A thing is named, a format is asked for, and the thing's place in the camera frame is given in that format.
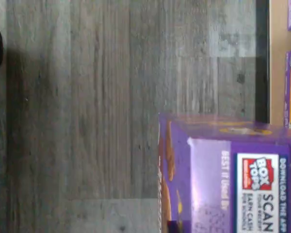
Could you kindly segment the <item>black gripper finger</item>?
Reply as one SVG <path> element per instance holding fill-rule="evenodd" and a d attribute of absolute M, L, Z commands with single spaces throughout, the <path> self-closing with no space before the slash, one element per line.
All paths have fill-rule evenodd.
<path fill-rule="evenodd" d="M 183 233 L 183 221 L 182 220 L 168 220 L 167 232 L 168 233 Z"/>

